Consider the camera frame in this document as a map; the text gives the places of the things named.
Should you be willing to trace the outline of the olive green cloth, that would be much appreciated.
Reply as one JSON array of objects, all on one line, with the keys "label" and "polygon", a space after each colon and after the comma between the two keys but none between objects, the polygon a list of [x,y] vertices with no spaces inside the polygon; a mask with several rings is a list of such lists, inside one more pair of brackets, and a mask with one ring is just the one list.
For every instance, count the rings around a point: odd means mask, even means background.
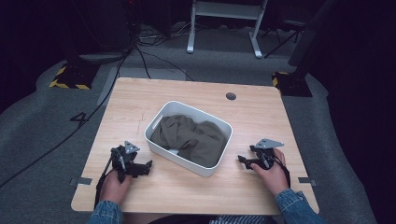
[{"label": "olive green cloth", "polygon": [[150,140],[177,155],[206,168],[214,167],[225,148],[227,137],[213,122],[196,123],[184,115],[164,117]]}]

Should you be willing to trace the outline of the person's left hand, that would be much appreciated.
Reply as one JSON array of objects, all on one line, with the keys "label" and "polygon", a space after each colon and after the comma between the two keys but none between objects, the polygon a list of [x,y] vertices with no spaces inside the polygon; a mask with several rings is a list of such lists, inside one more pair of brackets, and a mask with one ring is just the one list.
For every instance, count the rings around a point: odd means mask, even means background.
[{"label": "person's left hand", "polygon": [[128,193],[132,180],[133,178],[127,175],[121,183],[118,179],[118,173],[116,171],[110,172],[102,186],[99,201],[121,204]]}]

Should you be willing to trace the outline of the person's striped clothing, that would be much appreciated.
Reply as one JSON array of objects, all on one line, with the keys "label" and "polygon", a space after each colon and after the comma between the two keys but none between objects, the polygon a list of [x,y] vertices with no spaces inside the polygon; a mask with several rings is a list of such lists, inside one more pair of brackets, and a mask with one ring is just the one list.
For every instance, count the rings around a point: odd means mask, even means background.
[{"label": "person's striped clothing", "polygon": [[209,221],[209,224],[277,224],[267,216],[218,216]]}]

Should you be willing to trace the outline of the person's right hand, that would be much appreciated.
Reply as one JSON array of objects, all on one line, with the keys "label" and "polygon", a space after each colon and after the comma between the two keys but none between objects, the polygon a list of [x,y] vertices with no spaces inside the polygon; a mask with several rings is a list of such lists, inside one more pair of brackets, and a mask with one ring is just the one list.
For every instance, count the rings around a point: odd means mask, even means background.
[{"label": "person's right hand", "polygon": [[263,170],[258,164],[251,164],[251,168],[262,179],[264,186],[276,197],[289,188],[288,180],[281,166],[277,163],[269,170]]}]

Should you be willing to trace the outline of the black yellow striped stand base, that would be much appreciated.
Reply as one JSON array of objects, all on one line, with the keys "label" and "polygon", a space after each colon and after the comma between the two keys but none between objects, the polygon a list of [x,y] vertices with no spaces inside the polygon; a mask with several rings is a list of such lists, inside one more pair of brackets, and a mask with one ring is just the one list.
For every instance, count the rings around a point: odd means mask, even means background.
[{"label": "black yellow striped stand base", "polygon": [[273,85],[282,96],[311,97],[312,93],[304,78],[297,78],[293,73],[274,72]]},{"label": "black yellow striped stand base", "polygon": [[90,90],[99,68],[99,64],[74,66],[64,63],[49,85],[63,89]]}]

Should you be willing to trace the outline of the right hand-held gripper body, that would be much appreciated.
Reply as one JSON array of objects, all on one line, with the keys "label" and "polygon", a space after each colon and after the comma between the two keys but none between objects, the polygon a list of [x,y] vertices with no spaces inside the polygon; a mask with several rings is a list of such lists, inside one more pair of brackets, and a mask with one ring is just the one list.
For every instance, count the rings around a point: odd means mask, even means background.
[{"label": "right hand-held gripper body", "polygon": [[251,164],[258,164],[262,169],[269,170],[275,163],[281,164],[280,159],[275,155],[275,147],[283,147],[284,144],[275,140],[263,138],[256,145],[250,146],[250,150],[256,154],[256,159],[247,161],[247,168]]}]

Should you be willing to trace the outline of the black stand pole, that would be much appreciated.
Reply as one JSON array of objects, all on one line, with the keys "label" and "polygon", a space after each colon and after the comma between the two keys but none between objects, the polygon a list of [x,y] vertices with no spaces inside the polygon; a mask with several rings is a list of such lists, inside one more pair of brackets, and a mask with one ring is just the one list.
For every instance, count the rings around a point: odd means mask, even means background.
[{"label": "black stand pole", "polygon": [[291,75],[293,82],[303,82],[309,68],[316,60],[318,46],[324,39],[324,26],[338,0],[326,0],[315,16],[306,24],[302,38],[290,56],[289,64],[296,70]]}]

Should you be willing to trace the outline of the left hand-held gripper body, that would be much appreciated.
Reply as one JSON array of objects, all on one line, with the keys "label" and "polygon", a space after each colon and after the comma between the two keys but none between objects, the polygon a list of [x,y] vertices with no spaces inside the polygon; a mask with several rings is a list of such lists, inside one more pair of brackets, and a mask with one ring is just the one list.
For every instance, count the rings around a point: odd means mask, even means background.
[{"label": "left hand-held gripper body", "polygon": [[147,174],[146,164],[134,162],[138,150],[139,147],[128,141],[125,141],[123,146],[119,145],[110,150],[112,167],[118,172],[120,182],[123,182],[127,175],[138,178],[140,175]]}]

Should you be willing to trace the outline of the white plastic bin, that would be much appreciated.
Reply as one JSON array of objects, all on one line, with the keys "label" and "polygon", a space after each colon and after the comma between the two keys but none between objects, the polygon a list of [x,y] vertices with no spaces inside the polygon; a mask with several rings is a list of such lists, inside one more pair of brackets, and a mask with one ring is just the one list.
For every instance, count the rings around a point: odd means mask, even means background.
[{"label": "white plastic bin", "polygon": [[170,101],[145,130],[149,149],[201,176],[211,176],[233,134],[226,121]]}]

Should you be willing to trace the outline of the black tripod stand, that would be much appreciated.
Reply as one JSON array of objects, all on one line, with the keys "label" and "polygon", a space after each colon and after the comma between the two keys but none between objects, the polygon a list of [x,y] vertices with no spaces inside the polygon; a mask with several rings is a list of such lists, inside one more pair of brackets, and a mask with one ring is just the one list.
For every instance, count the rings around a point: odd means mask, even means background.
[{"label": "black tripod stand", "polygon": [[265,32],[261,38],[266,37],[271,32],[276,34],[277,45],[269,50],[264,58],[268,58],[275,53],[278,49],[283,47],[288,41],[294,39],[297,42],[299,35],[304,32],[306,23],[304,21],[296,21],[292,19],[282,19],[274,22]]}]

